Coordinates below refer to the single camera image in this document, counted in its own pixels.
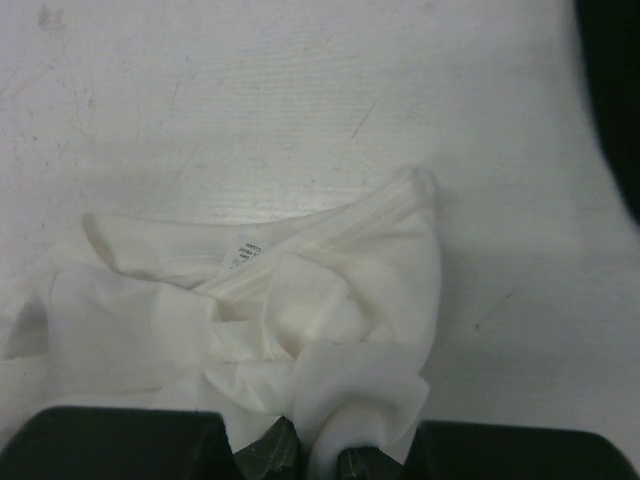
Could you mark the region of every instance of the white surface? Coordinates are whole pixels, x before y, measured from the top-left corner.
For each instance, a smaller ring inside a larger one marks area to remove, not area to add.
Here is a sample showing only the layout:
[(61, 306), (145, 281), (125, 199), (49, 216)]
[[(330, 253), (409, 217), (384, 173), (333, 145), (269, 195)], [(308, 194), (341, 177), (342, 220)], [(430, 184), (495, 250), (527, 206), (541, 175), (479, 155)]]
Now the white surface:
[(570, 16), (558, 0), (3, 2), (2, 285), (85, 211), (267, 220), (424, 160), (445, 251), (426, 415), (594, 430), (640, 466), (640, 254)]

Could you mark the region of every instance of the wrinkled cloth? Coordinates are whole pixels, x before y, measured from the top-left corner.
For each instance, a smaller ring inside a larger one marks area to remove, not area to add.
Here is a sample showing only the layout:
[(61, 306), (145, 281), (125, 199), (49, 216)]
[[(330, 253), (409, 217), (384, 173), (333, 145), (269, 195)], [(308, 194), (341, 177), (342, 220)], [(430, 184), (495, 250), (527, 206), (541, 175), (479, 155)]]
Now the wrinkled cloth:
[[(228, 268), (247, 238), (268, 247)], [(88, 215), (33, 278), (4, 362), (43, 359), (35, 410), (218, 411), (233, 450), (284, 415), (322, 477), (346, 447), (397, 442), (425, 402), (434, 186), (405, 168), (353, 204), (257, 225)]]

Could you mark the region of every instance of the fabric fold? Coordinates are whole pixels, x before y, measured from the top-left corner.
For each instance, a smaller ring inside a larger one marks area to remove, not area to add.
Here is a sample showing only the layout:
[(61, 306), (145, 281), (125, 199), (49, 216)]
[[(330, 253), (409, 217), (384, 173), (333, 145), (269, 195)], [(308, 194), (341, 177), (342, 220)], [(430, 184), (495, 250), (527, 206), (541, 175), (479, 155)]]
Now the fabric fold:
[(219, 411), (234, 450), (284, 415), (324, 477), (344, 448), (398, 441), (426, 399), (441, 280), (420, 168), (353, 204), (266, 224), (89, 215), (41, 265), (8, 310), (5, 358), (46, 365), (25, 414)]

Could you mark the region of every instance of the white garment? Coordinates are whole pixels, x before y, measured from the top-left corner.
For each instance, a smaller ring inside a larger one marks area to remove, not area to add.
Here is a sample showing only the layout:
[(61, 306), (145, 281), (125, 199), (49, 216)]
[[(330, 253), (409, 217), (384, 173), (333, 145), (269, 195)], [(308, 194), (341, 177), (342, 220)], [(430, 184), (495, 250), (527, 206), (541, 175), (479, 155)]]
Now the white garment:
[[(269, 248), (223, 268), (247, 237)], [(440, 259), (421, 169), (267, 224), (90, 215), (46, 263), (5, 355), (46, 359), (46, 405), (219, 411), (233, 450), (285, 415), (322, 476), (396, 442), (426, 399)]]

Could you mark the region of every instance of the scratch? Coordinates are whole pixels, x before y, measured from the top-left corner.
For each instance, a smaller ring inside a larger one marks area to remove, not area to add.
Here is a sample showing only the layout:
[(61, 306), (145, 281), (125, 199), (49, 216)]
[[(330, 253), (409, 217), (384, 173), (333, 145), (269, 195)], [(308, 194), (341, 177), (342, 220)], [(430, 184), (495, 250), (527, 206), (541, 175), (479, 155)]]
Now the scratch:
[(179, 86), (180, 86), (180, 82), (176, 82), (176, 86), (173, 89), (173, 96), (171, 97), (171, 117), (172, 118), (176, 112), (176, 95), (178, 93)]
[(369, 115), (371, 114), (371, 112), (373, 111), (373, 109), (375, 108), (375, 106), (378, 104), (378, 100), (380, 100), (380, 97), (378, 97), (376, 99), (375, 102), (373, 102), (373, 105), (371, 105), (371, 107), (369, 108), (369, 110), (367, 111), (367, 113), (364, 114), (364, 117), (362, 117), (362, 120), (360, 120), (360, 123), (358, 124), (358, 126), (356, 127), (356, 129), (353, 132), (353, 135), (351, 135), (351, 140), (353, 140), (354, 138), (356, 138), (356, 135), (358, 134), (358, 132), (360, 131), (360, 129), (362, 128), (362, 125), (365, 124), (365, 122), (367, 121), (367, 118), (369, 118)]
[(491, 320), (500, 310), (502, 310), (511, 297), (513, 297), (516, 293), (520, 291), (520, 287), (513, 288), (508, 294), (500, 299), (500, 301), (487, 313), (482, 319), (475, 324), (474, 329), (479, 332), (480, 330), (489, 331), (492, 327), (496, 325), (486, 325), (489, 320)]
[(140, 158), (140, 91), (136, 90), (136, 110), (138, 119), (136, 121), (136, 155)]
[(89, 72), (89, 87), (91, 88), (91, 95), (89, 97), (89, 103), (88, 103), (88, 108), (93, 108), (94, 106), (94, 100), (93, 97), (95, 96), (95, 88), (93, 87), (93, 72), (91, 70), (91, 62), (89, 61), (89, 57), (87, 56), (87, 51), (85, 50), (84, 52), (84, 61), (87, 64), (87, 71)]
[(73, 88), (73, 99), (76, 106), (76, 121), (78, 125), (82, 128), (82, 122), (80, 121), (80, 103), (78, 102), (78, 89), (76, 88), (76, 79), (73, 76), (73, 67), (71, 66), (71, 62), (69, 61), (69, 56), (67, 55), (67, 44), (62, 44), (62, 51), (64, 53), (64, 58), (67, 62), (67, 69), (69, 70), (69, 78), (71, 79), (71, 88)]
[(13, 80), (13, 77), (15, 77), (16, 74), (18, 73), (18, 70), (20, 70), (20, 67), (22, 66), (22, 62), (24, 61), (24, 57), (26, 56), (26, 54), (27, 54), (26, 50), (22, 52), (22, 56), (20, 57), (20, 60), (18, 60), (18, 64), (16, 65), (16, 68), (13, 69), (13, 72), (9, 76), (9, 80), (7, 80), (2, 86), (2, 88), (0, 88), (0, 98), (2, 98), (2, 95), (4, 94), (4, 91), (7, 89), (9, 84), (11, 83), (11, 80)]
[(180, 170), (178, 170), (178, 175), (176, 176), (176, 180), (178, 180), (182, 176), (184, 171), (187, 169), (187, 167), (191, 163), (191, 160), (193, 160), (193, 157), (195, 156), (196, 152), (198, 151), (198, 148), (199, 148), (199, 145), (196, 145), (193, 148), (193, 150), (191, 151), (191, 154), (189, 155), (189, 158), (187, 158), (187, 160), (180, 167)]

